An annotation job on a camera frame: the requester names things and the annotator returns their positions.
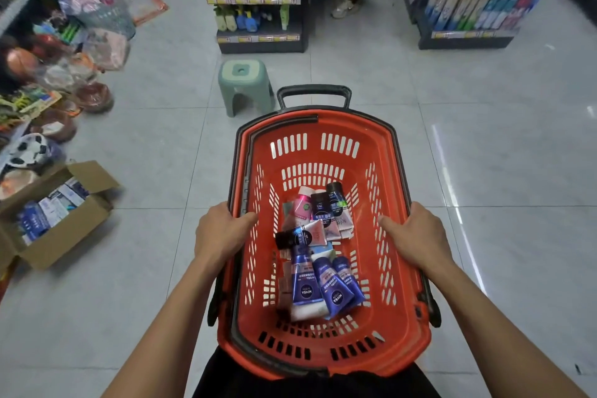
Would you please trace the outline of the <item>person's right hand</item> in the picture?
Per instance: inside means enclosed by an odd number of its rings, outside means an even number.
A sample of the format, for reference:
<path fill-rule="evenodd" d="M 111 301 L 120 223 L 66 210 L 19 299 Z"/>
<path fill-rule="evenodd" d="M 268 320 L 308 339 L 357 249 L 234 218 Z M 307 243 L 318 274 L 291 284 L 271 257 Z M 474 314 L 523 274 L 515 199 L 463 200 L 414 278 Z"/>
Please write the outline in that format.
<path fill-rule="evenodd" d="M 410 264 L 430 279 L 455 264 L 443 223 L 427 208 L 412 202 L 410 215 L 402 224 L 408 228 L 407 237 L 392 238 L 392 241 L 400 256 Z"/>

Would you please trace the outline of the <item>person's left hand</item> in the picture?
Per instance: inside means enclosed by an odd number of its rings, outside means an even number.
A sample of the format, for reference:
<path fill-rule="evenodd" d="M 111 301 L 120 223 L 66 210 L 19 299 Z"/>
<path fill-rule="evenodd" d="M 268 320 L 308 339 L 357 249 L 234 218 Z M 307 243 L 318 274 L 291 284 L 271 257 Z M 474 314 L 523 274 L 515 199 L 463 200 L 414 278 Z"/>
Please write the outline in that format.
<path fill-rule="evenodd" d="M 196 229 L 195 259 L 217 275 L 226 262 L 243 247 L 247 237 L 235 237 L 228 204 L 222 201 L 210 207 Z"/>

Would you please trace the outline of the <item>red plastic shopping basket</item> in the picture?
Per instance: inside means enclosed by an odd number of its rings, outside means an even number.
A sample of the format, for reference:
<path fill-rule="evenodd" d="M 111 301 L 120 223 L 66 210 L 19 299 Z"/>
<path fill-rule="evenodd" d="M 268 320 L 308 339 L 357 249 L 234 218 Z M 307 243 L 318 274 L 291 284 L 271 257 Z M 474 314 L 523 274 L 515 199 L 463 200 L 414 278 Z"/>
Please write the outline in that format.
<path fill-rule="evenodd" d="M 236 134 L 228 208 L 258 214 L 240 252 L 223 267 L 208 308 L 219 347 L 268 380 L 367 371 L 389 377 L 429 347 L 441 313 L 428 278 L 400 258 L 380 215 L 405 222 L 411 198 L 394 128 L 349 108 L 341 85 L 280 88 L 280 110 Z M 354 226 L 333 241 L 364 302 L 329 320 L 291 322 L 278 308 L 289 252 L 278 249 L 283 204 L 300 187 L 339 183 Z"/>

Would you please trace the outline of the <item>person's right forearm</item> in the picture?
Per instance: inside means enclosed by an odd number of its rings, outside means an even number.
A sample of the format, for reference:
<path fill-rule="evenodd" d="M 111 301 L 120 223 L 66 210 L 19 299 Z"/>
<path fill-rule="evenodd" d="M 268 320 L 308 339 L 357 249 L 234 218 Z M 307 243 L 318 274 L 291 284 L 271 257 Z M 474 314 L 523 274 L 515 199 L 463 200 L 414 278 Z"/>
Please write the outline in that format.
<path fill-rule="evenodd" d="M 451 257 L 420 267 L 449 304 L 492 398 L 589 398 Z"/>

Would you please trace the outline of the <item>person's left forearm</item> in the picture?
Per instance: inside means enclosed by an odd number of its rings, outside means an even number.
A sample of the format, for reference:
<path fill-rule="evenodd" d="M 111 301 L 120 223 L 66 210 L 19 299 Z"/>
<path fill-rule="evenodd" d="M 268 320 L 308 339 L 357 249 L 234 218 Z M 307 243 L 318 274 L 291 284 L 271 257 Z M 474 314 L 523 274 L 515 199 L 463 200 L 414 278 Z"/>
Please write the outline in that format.
<path fill-rule="evenodd" d="M 196 257 L 101 398 L 184 398 L 212 284 L 221 265 Z"/>

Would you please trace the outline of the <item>pink tube with green label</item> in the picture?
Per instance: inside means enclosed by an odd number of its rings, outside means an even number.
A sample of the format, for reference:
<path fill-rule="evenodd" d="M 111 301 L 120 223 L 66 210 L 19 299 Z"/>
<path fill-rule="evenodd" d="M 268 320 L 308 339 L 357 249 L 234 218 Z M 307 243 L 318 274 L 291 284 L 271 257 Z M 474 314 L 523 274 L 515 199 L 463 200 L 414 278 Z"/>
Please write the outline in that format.
<path fill-rule="evenodd" d="M 293 201 L 292 210 L 289 214 L 291 227 L 296 228 L 308 224 L 311 221 L 311 215 L 311 192 L 299 193 Z"/>

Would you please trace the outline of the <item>dark tube with black cap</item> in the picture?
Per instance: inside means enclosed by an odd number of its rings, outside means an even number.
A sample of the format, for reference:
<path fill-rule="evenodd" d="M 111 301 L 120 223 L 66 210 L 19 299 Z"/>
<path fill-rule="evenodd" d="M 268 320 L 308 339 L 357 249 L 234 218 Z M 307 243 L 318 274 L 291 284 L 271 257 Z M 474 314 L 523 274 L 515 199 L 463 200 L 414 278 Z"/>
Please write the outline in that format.
<path fill-rule="evenodd" d="M 331 211 L 335 218 L 339 218 L 347 211 L 348 204 L 340 182 L 331 182 L 326 184 L 326 192 L 330 201 Z"/>
<path fill-rule="evenodd" d="M 311 220 L 321 221 L 324 228 L 329 227 L 334 219 L 334 215 L 327 191 L 325 189 L 316 190 L 311 194 L 310 200 L 312 204 Z"/>

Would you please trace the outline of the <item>pink tube with black cap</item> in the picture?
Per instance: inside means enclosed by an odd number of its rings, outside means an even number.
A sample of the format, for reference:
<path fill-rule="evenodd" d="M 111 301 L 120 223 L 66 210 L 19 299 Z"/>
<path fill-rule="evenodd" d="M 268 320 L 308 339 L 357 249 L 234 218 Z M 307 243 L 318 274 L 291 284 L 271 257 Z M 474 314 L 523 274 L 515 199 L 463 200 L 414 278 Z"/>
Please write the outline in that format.
<path fill-rule="evenodd" d="M 274 238 L 279 250 L 292 249 L 300 245 L 326 246 L 328 244 L 322 220 L 310 221 L 306 225 L 278 232 Z"/>

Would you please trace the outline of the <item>green plastic stool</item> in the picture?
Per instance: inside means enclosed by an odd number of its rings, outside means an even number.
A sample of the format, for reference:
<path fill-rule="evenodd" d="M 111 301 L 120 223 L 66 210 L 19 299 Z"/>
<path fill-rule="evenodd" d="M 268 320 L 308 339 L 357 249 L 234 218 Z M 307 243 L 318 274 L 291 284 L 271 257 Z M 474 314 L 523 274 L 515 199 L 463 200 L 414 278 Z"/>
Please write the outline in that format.
<path fill-rule="evenodd" d="M 220 66 L 218 82 L 228 117 L 235 117 L 234 100 L 237 95 L 250 99 L 264 114 L 273 112 L 274 92 L 262 60 L 250 58 L 225 60 Z"/>

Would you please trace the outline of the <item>person's black shorts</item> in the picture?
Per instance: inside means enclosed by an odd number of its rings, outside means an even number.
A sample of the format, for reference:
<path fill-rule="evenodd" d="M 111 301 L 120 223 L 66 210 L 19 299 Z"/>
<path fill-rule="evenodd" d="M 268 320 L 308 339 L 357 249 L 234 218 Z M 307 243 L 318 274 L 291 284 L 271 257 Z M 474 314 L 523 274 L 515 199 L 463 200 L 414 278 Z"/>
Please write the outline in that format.
<path fill-rule="evenodd" d="M 390 377 L 369 372 L 306 375 L 270 381 L 246 370 L 224 350 L 209 359 L 192 398 L 441 398 L 416 365 Z"/>

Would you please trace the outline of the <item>brown plastic bowl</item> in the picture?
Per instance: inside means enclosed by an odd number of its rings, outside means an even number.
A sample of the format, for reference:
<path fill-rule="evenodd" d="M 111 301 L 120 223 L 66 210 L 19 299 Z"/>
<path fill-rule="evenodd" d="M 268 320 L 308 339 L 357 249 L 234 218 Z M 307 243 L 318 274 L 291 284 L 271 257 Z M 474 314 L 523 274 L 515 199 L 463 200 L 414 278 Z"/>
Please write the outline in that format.
<path fill-rule="evenodd" d="M 91 114 L 108 112 L 114 106 L 109 87 L 101 82 L 92 82 L 78 88 L 73 97 L 83 111 Z"/>
<path fill-rule="evenodd" d="M 39 133 L 57 144 L 64 144 L 76 135 L 77 126 L 67 112 L 47 108 L 31 122 L 30 132 Z"/>

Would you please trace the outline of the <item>blue white packets in carton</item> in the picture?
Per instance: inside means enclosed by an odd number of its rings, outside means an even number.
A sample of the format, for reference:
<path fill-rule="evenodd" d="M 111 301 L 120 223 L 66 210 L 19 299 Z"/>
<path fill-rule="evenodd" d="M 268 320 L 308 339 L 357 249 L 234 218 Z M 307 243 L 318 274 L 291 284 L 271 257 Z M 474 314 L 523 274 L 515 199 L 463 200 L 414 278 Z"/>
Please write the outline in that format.
<path fill-rule="evenodd" d="M 81 206 L 89 195 L 90 192 L 77 178 L 71 177 L 48 196 L 25 203 L 16 216 L 16 225 L 26 246 L 63 221 Z"/>

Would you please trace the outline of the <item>black white soccer ball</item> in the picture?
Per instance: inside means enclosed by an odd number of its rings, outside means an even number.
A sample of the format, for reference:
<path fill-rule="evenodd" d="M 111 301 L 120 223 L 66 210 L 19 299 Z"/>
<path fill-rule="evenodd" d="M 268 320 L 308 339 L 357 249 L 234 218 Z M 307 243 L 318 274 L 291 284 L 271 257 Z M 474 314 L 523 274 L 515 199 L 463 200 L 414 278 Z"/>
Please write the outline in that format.
<path fill-rule="evenodd" d="M 17 169 L 31 169 L 45 164 L 51 158 L 49 140 L 41 133 L 22 136 L 9 152 L 7 165 Z"/>

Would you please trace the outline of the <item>grey woven plastic basket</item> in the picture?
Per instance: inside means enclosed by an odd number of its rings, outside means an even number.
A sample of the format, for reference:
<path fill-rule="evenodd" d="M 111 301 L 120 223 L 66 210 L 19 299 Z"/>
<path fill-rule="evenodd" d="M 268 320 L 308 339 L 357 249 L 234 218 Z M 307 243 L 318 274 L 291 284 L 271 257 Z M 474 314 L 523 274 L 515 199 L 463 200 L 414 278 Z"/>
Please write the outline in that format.
<path fill-rule="evenodd" d="M 127 40 L 136 34 L 136 26 L 126 0 L 83 2 L 75 17 L 88 29 L 104 29 L 123 35 Z"/>

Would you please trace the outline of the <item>shelf of mixed household goods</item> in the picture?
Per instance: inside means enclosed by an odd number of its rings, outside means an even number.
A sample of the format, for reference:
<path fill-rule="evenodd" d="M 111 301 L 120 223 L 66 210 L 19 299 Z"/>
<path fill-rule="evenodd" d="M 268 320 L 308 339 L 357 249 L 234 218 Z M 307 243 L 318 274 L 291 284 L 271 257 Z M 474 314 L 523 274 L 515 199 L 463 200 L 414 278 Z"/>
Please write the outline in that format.
<path fill-rule="evenodd" d="M 83 2 L 91 1 L 0 0 L 0 201 L 64 161 L 67 142 L 48 139 L 51 158 L 45 164 L 31 169 L 7 165 L 11 149 L 31 133 L 31 122 L 53 108 L 67 112 L 76 123 L 86 112 L 75 103 L 75 91 L 123 66 L 129 49 L 124 36 L 88 29 L 75 17 Z M 126 1 L 135 26 L 140 26 L 141 15 L 133 15 L 132 0 Z"/>

